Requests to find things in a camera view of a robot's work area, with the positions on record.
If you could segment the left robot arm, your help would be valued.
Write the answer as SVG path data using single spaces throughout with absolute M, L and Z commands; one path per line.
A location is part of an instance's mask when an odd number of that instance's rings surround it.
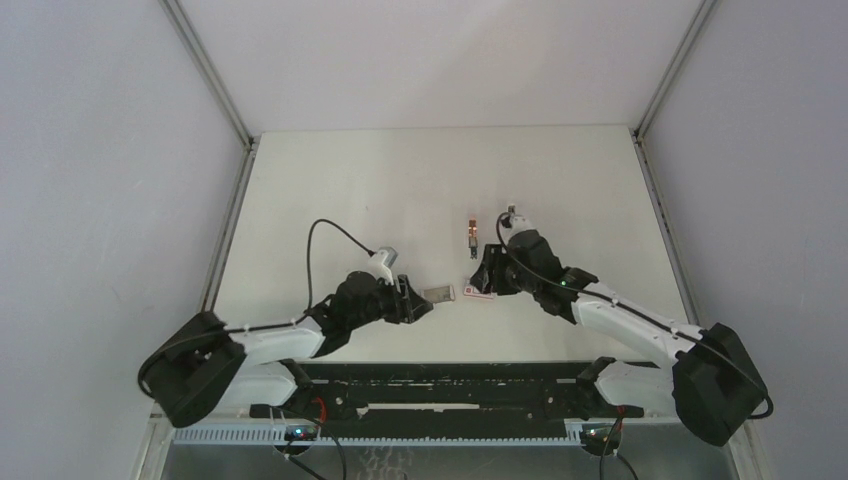
M 281 324 L 231 328 L 212 311 L 196 314 L 142 363 L 137 381 L 175 428 L 252 405 L 298 417 L 313 401 L 299 362 L 337 351 L 358 328 L 412 324 L 433 308 L 405 275 L 388 283 L 356 271 L 335 293 Z

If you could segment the cardboard staple box tray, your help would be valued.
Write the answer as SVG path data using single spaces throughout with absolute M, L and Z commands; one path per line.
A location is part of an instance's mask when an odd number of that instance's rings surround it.
M 433 304 L 454 302 L 456 300 L 455 289 L 452 285 L 428 288 L 423 290 L 421 295 L 425 300 Z

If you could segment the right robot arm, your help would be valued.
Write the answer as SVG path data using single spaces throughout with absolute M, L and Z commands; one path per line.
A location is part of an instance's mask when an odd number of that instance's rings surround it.
M 700 440 L 723 446 L 748 420 L 774 411 L 768 388 L 738 334 L 702 329 L 629 304 L 599 278 L 564 266 L 536 230 L 488 244 L 470 279 L 481 293 L 526 293 L 547 314 L 606 335 L 648 360 L 600 357 L 578 377 L 578 402 L 592 416 L 635 407 L 674 416 Z

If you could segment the red staple box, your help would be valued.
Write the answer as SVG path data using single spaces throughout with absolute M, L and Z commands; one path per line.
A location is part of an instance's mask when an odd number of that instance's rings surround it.
M 485 293 L 476 288 L 469 280 L 465 282 L 462 291 L 463 295 L 469 298 L 493 300 L 496 295 L 493 293 Z

